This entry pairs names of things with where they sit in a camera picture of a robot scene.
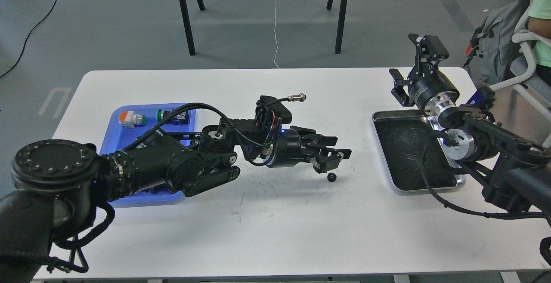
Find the black robot arm image left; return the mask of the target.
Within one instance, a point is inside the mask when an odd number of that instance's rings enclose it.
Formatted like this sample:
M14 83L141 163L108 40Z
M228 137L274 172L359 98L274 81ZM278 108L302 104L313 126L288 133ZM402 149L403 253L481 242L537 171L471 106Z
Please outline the black robot arm image left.
M113 222L113 201L162 184L192 197L234 181L241 173L236 146L254 166L305 162L317 173L336 169L352 154L334 148L336 136L283 128L292 121L283 102L305 99L262 95L251 120L188 103L110 154L63 139L24 146L12 160L15 190L1 199L1 281L29 283L43 266L87 272L81 249Z

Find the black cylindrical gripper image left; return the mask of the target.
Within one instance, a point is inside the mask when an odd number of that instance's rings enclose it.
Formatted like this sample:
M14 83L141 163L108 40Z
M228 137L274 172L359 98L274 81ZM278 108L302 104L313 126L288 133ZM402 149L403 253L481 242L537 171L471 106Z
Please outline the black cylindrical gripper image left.
M269 168L293 167L299 162L311 163L317 173L327 173L336 169L342 160L347 160L352 150L335 148L318 148L312 154L306 154L304 149L309 143L320 146L335 146L338 138L318 134L316 130L300 126L280 129L276 140L275 154L267 158Z

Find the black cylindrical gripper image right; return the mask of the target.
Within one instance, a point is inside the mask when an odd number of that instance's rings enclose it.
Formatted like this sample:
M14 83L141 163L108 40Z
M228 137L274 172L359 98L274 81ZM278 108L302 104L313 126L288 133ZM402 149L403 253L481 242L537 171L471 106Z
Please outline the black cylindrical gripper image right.
M413 107L415 101L423 115L435 116L438 98L455 105L460 96L448 77L440 71L436 72L439 63L449 58L449 51L434 35L408 34L408 38L416 46L415 65L408 77L421 78L412 85L412 81L405 80L398 69L389 69L394 84L391 93L402 107ZM410 85L409 96L404 87Z

